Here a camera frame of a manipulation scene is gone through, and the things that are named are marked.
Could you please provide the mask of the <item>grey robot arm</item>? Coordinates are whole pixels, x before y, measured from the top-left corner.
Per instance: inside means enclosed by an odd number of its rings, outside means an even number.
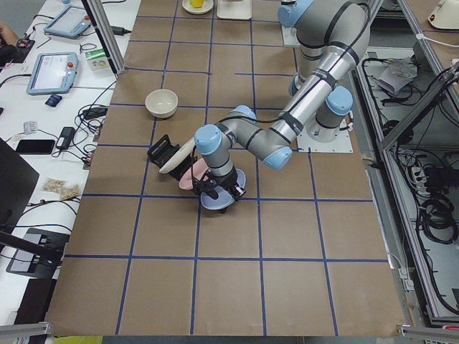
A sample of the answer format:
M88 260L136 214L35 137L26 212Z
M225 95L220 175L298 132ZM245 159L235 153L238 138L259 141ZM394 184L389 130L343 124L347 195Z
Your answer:
M293 81L296 93L267 130L258 126L251 109L240 105L227 117L195 132L195 146L208 167L201 179L193 180L197 194L213 200L228 194L231 201L245 194L229 155L236 143L276 171L290 160L291 141L363 57L371 16L364 2L296 1L279 7L278 21L296 30L305 63Z

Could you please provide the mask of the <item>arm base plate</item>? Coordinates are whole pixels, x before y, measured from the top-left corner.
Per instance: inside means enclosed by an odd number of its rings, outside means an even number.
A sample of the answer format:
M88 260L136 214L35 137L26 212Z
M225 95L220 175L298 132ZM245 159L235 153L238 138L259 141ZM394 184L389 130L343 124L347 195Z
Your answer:
M337 115L330 110L318 110L297 137L298 150L303 153L353 153L348 123L345 120L351 114L351 110L345 115ZM339 126L323 127L323 122L317 119L322 119L324 115L331 115L333 120L339 119Z
M299 47L301 44L297 39L296 36L296 28L292 26L285 26L284 24L280 25L282 37L283 37L283 45L286 47Z

